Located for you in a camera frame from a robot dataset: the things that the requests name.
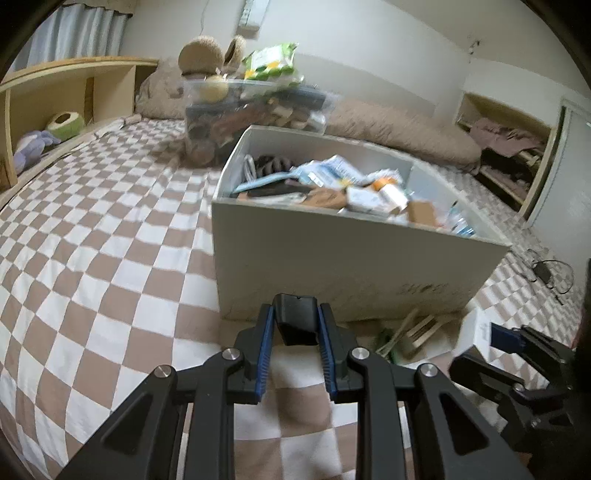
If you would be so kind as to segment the brown folded duvet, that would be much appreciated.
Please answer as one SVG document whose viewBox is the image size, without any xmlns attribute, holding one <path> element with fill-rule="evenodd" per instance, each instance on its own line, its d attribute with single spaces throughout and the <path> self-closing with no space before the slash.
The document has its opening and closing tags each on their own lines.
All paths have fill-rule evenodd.
<svg viewBox="0 0 591 480">
<path fill-rule="evenodd" d="M 475 168 L 481 148 L 455 124 L 413 111 L 342 99 L 329 114 L 325 133 L 404 151 L 424 161 Z"/>
</svg>

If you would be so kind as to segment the purple plush toy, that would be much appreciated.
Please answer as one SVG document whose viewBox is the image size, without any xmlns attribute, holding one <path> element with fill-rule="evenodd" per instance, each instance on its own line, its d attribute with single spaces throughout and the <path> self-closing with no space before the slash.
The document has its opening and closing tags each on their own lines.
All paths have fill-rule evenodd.
<svg viewBox="0 0 591 480">
<path fill-rule="evenodd" d="M 20 175 L 35 166 L 40 161 L 45 149 L 60 143 L 61 140 L 47 130 L 32 131 L 24 135 L 19 140 L 13 154 L 16 174 Z"/>
</svg>

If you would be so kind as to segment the green clip with cord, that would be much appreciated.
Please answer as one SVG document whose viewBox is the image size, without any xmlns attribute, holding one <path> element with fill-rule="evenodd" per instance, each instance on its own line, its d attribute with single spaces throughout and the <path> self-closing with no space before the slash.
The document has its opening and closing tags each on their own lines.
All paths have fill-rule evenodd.
<svg viewBox="0 0 591 480">
<path fill-rule="evenodd" d="M 402 328 L 397 330 L 384 328 L 375 340 L 375 353 L 388 360 L 391 364 L 400 364 L 404 357 L 401 353 L 403 335 Z"/>
</svg>

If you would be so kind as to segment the white blue medicine sachet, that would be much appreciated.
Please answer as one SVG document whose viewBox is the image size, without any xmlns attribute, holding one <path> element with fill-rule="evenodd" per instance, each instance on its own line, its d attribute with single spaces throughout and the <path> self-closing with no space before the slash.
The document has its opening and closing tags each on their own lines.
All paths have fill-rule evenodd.
<svg viewBox="0 0 591 480">
<path fill-rule="evenodd" d="M 367 186 L 369 177 L 340 155 L 322 161 L 312 160 L 290 170 L 304 185 L 342 190 L 348 186 Z"/>
</svg>

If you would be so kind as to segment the closet shelf with clothes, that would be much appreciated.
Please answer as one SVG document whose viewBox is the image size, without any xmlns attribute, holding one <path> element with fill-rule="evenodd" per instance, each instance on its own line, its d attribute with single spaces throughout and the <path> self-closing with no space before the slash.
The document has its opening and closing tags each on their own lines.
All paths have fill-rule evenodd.
<svg viewBox="0 0 591 480">
<path fill-rule="evenodd" d="M 564 109 L 549 124 L 492 98 L 465 92 L 456 124 L 479 145 L 473 176 L 527 219 L 549 177 L 564 123 Z"/>
</svg>

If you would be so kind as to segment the bamboo wooden board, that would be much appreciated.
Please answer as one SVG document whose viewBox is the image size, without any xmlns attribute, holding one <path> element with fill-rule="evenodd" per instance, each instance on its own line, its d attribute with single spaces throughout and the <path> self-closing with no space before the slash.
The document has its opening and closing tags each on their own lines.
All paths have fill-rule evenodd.
<svg viewBox="0 0 591 480">
<path fill-rule="evenodd" d="M 412 200 L 408 203 L 407 215 L 410 222 L 438 228 L 440 226 L 434 205 L 429 201 Z"/>
</svg>

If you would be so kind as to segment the wooden headboard shelf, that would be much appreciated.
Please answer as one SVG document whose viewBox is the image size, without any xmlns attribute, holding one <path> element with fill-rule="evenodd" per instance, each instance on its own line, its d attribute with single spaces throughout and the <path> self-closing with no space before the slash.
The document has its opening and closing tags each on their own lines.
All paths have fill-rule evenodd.
<svg viewBox="0 0 591 480">
<path fill-rule="evenodd" d="M 42 130 L 53 116 L 79 114 L 86 133 L 134 113 L 135 95 L 158 65 L 141 57 L 83 57 L 45 62 L 7 74 L 1 82 L 1 195 L 24 186 L 58 154 L 82 141 L 80 135 L 56 147 L 21 174 L 14 167 L 18 140 Z"/>
</svg>

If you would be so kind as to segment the green white wipes pack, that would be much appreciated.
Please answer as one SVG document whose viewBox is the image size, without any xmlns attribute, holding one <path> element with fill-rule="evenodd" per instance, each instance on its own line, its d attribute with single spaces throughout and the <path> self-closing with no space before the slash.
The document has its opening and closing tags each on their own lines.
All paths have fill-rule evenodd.
<svg viewBox="0 0 591 480">
<path fill-rule="evenodd" d="M 280 43 L 252 51 L 242 60 L 243 79 L 267 81 L 293 75 L 296 51 L 297 43 Z"/>
</svg>

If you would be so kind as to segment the clear plastic storage bin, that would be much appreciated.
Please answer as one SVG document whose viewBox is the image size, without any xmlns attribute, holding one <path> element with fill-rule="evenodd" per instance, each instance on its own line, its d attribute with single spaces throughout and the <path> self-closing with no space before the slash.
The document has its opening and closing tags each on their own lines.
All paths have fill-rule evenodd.
<svg viewBox="0 0 591 480">
<path fill-rule="evenodd" d="M 198 167 L 221 166 L 252 125 L 324 133 L 339 95 L 297 83 L 229 79 L 228 97 L 208 104 L 198 98 L 203 80 L 185 80 L 185 152 Z"/>
</svg>

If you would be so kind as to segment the green avocado plush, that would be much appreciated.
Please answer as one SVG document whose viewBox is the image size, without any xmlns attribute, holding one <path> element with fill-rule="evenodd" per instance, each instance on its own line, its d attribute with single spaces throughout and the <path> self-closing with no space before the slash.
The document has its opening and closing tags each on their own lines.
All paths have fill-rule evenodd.
<svg viewBox="0 0 591 480">
<path fill-rule="evenodd" d="M 66 111 L 52 117 L 45 130 L 60 141 L 66 141 L 79 135 L 85 126 L 85 120 L 79 113 Z"/>
</svg>

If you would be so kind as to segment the black hair clip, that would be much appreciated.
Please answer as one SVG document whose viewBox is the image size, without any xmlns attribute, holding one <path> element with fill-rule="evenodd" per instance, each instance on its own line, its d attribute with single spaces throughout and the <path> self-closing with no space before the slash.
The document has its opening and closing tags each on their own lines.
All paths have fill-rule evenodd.
<svg viewBox="0 0 591 480">
<path fill-rule="evenodd" d="M 290 158 L 280 155 L 261 155 L 254 160 L 256 177 L 263 178 L 274 173 L 284 173 L 294 167 Z"/>
</svg>

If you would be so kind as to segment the blue grey curtain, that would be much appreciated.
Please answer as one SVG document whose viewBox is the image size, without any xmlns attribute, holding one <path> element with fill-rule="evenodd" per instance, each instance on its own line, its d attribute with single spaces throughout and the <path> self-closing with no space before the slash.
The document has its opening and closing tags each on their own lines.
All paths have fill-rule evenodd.
<svg viewBox="0 0 591 480">
<path fill-rule="evenodd" d="M 65 1 L 33 33 L 9 72 L 41 63 L 118 56 L 137 1 Z"/>
</svg>

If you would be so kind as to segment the white shoes cardboard box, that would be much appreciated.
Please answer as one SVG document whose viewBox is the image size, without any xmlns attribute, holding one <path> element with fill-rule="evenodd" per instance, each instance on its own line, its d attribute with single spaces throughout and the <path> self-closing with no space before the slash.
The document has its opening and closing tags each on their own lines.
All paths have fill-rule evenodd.
<svg viewBox="0 0 591 480">
<path fill-rule="evenodd" d="M 475 233 L 400 224 L 360 213 L 263 205 L 233 197 L 247 157 L 296 163 L 340 155 L 363 173 L 396 169 L 441 213 L 457 207 Z M 252 126 L 226 161 L 211 202 L 219 308 L 256 316 L 276 294 L 314 296 L 339 321 L 401 318 L 413 309 L 463 309 L 510 248 L 507 237 L 432 165 L 367 142 Z"/>
</svg>

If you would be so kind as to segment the white rectangular remote box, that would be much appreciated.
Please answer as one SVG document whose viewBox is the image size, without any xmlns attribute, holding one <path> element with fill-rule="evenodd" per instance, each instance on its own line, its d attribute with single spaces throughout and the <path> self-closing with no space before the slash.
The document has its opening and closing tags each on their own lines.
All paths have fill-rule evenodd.
<svg viewBox="0 0 591 480">
<path fill-rule="evenodd" d="M 491 321 L 485 312 L 477 307 L 462 322 L 454 348 L 454 356 L 468 353 L 480 360 L 487 361 L 490 347 Z"/>
</svg>

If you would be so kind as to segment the small black box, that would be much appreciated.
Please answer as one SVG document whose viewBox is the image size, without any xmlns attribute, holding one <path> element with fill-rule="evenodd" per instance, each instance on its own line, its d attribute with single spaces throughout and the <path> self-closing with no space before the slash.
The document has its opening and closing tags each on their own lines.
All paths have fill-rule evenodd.
<svg viewBox="0 0 591 480">
<path fill-rule="evenodd" d="M 273 298 L 274 322 L 286 346 L 318 346 L 318 301 L 285 293 Z"/>
</svg>

